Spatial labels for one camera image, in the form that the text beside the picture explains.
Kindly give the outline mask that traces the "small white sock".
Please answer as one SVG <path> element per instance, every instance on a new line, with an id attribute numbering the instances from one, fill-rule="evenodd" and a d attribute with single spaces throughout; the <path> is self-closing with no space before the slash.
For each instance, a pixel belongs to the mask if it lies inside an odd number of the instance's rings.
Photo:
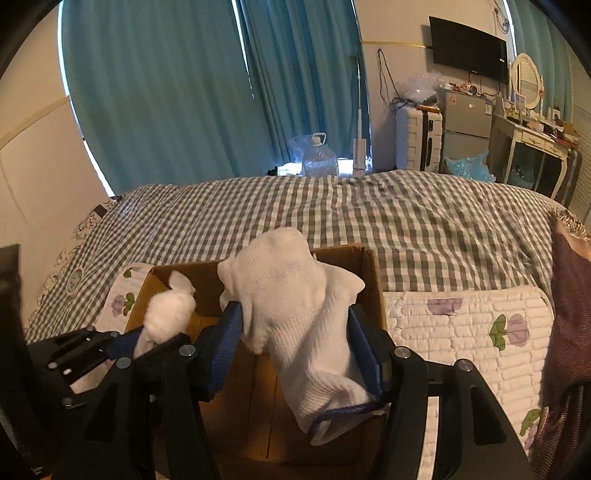
<path id="1" fill-rule="evenodd" d="M 156 345 L 164 344 L 189 324 L 195 309 L 195 289 L 189 279 L 178 271 L 172 271 L 169 289 L 150 298 L 143 319 L 143 328 L 133 351 L 136 359 Z"/>

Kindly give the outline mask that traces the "white knit sock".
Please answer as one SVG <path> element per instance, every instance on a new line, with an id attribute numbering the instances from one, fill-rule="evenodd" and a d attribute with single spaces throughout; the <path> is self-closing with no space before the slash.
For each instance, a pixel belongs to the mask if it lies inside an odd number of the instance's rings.
<path id="1" fill-rule="evenodd" d="M 322 263 L 296 228 L 261 234 L 217 266 L 222 307 L 242 305 L 242 341 L 267 353 L 284 399 L 311 444 L 383 414 L 349 347 L 349 307 L 366 284 Z"/>

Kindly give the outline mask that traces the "white floral quilted mat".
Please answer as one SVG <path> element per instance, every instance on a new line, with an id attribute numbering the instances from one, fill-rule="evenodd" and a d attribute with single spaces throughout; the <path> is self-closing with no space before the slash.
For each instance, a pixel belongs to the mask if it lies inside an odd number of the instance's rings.
<path id="1" fill-rule="evenodd" d="M 541 382 L 554 313 L 533 286 L 490 291 L 386 292 L 394 344 L 424 359 L 470 360 L 531 449 L 541 418 Z"/>

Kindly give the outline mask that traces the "grey checkered bed cover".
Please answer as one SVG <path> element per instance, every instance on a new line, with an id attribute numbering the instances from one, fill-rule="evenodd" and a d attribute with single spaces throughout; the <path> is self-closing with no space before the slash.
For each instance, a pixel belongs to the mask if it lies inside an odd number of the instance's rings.
<path id="1" fill-rule="evenodd" d="M 95 323 L 131 264 L 222 260 L 281 227 L 301 231 L 311 248 L 372 249 L 387 291 L 548 290 L 560 211 L 527 189 L 412 171 L 151 184 L 125 193 L 90 228 L 42 293 L 25 338 Z"/>

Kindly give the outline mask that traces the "purple fringed blanket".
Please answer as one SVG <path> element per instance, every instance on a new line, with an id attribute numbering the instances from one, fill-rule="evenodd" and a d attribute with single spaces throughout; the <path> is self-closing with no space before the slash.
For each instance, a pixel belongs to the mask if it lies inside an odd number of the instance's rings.
<path id="1" fill-rule="evenodd" d="M 590 235 L 569 211 L 552 226 L 554 302 L 542 415 L 530 461 L 538 479 L 590 477 Z"/>

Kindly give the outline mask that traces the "clear water jug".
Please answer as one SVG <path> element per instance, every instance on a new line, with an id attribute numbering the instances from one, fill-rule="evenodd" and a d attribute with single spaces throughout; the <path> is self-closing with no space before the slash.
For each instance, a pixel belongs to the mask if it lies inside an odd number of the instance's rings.
<path id="1" fill-rule="evenodd" d="M 301 160 L 303 174 L 307 177 L 338 176 L 338 157 L 327 144 L 327 134 L 318 132 L 311 135 Z"/>

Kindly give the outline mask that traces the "white stick vacuum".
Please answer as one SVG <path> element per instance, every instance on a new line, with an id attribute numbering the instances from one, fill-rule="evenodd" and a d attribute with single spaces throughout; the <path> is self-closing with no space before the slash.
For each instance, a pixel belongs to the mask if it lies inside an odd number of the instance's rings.
<path id="1" fill-rule="evenodd" d="M 353 177 L 356 179 L 363 178 L 366 174 L 366 154 L 367 154 L 367 139 L 363 134 L 363 108 L 365 102 L 363 101 L 363 80 L 361 71 L 360 57 L 356 56 L 356 94 L 358 95 L 358 109 L 356 109 L 356 138 L 353 140 Z"/>

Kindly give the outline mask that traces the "blue plastic bag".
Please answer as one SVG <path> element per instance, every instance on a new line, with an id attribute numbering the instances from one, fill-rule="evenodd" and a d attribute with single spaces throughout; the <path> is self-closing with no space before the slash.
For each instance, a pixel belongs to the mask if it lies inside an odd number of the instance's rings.
<path id="1" fill-rule="evenodd" d="M 451 175 L 465 179 L 495 183 L 496 176 L 493 175 L 486 164 L 489 151 L 486 150 L 478 155 L 462 159 L 444 159 L 447 172 Z"/>

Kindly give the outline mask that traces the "white suitcase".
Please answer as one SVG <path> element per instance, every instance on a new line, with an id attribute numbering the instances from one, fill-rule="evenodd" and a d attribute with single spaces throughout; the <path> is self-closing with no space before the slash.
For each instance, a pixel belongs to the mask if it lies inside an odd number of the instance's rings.
<path id="1" fill-rule="evenodd" d="M 439 109 L 401 107 L 396 114 L 394 131 L 398 170 L 440 171 L 443 115 Z"/>

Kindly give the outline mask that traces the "grey mini fridge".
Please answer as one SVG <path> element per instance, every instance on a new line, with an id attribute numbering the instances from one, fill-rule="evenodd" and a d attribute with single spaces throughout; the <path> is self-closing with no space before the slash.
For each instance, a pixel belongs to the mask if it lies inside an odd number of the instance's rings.
<path id="1" fill-rule="evenodd" d="M 443 140 L 441 173 L 446 160 L 474 157 L 489 150 L 493 106 L 480 96 L 443 91 Z"/>

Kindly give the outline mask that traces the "large teal curtain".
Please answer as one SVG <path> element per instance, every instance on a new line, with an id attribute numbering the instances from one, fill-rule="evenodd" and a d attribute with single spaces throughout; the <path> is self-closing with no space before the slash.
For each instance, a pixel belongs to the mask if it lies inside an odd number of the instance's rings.
<path id="1" fill-rule="evenodd" d="M 273 168 L 228 1 L 66 1 L 62 49 L 82 135 L 114 192 Z"/>

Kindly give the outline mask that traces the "white dressing table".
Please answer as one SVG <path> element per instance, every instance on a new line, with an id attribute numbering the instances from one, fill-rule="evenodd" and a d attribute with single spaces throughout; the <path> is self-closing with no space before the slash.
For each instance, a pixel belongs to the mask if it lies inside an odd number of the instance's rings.
<path id="1" fill-rule="evenodd" d="M 493 115 L 487 165 L 497 183 L 559 200 L 572 149 L 557 139 Z"/>

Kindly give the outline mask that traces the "clear plastic bag on suitcase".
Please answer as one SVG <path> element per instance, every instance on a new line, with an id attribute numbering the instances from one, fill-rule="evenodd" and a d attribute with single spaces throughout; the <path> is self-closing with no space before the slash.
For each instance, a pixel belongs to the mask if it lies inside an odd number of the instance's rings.
<path id="1" fill-rule="evenodd" d="M 415 71 L 407 81 L 407 90 L 403 98 L 417 105 L 437 103 L 437 95 L 445 85 L 445 78 L 438 71 Z"/>

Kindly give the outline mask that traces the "oval white vanity mirror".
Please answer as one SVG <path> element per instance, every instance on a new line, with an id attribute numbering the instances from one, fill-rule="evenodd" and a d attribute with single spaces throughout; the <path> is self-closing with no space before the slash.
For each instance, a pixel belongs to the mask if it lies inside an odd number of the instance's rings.
<path id="1" fill-rule="evenodd" d="M 511 66 L 510 79 L 515 95 L 524 99 L 525 108 L 535 110 L 544 97 L 544 83 L 528 54 L 517 55 Z"/>

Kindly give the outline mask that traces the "right teal curtain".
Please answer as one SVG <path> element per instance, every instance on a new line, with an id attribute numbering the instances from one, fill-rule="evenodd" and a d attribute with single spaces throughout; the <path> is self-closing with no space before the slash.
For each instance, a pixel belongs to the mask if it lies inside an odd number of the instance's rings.
<path id="1" fill-rule="evenodd" d="M 525 53 L 544 77 L 544 110 L 557 107 L 562 119 L 572 119 L 572 79 L 567 42 L 552 21 L 531 1 L 508 0 L 516 54 Z"/>

